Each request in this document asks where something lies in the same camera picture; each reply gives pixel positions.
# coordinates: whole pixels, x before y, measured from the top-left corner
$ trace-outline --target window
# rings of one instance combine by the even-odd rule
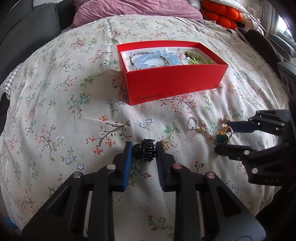
[[[280,29],[283,32],[287,31],[287,33],[292,36],[292,34],[291,34],[290,30],[288,29],[285,21],[281,17],[279,17],[279,22],[278,22],[277,27],[278,27],[278,29]]]

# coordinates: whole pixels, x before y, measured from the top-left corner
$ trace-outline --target oneplus logo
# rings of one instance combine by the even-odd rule
[[[146,100],[146,99],[151,99],[151,98],[155,98],[155,97],[161,97],[161,94],[156,94],[156,95],[149,95],[149,96],[145,96],[145,97],[138,97],[138,98],[134,98],[133,102],[139,102],[140,100]]]
[[[266,179],[264,180],[264,182],[265,182],[265,183],[279,183],[279,179],[274,180],[274,179],[267,179],[267,178],[266,178]]]

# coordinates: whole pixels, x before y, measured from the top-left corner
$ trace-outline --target green pendant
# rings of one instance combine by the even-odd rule
[[[217,134],[216,141],[220,144],[227,144],[229,142],[229,138],[226,134]]]

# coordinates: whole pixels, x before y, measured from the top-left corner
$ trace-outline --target floral pattern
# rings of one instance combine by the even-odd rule
[[[225,76],[216,89],[129,106],[117,44],[165,39],[204,44],[229,64]],[[224,115],[244,121],[258,109],[287,108],[287,103],[264,60],[212,22],[120,15],[65,31],[35,51],[13,82],[0,136],[0,185],[9,216],[22,229],[73,172],[98,171],[122,153],[126,141],[148,138],[162,141],[191,171],[223,177],[256,215],[278,189],[250,185],[241,162],[215,154],[213,139]],[[191,116],[205,133],[191,130]],[[236,133],[230,143],[264,149],[277,141],[266,133]],[[128,190],[113,197],[120,227],[116,239],[131,239],[124,231],[135,224],[130,217],[138,225],[133,240],[173,239],[174,194],[162,192],[156,170],[155,162],[132,159]]]

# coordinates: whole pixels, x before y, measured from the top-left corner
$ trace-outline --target oneplus box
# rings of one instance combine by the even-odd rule
[[[220,57],[197,42],[157,40],[142,41],[117,45],[120,70],[130,105],[152,100],[181,95],[195,91],[217,88],[228,68]],[[130,53],[155,52],[156,50],[172,52],[191,50],[213,61],[213,64],[172,65],[157,68],[136,69],[131,65]],[[147,61],[157,66],[164,64],[161,58]]]

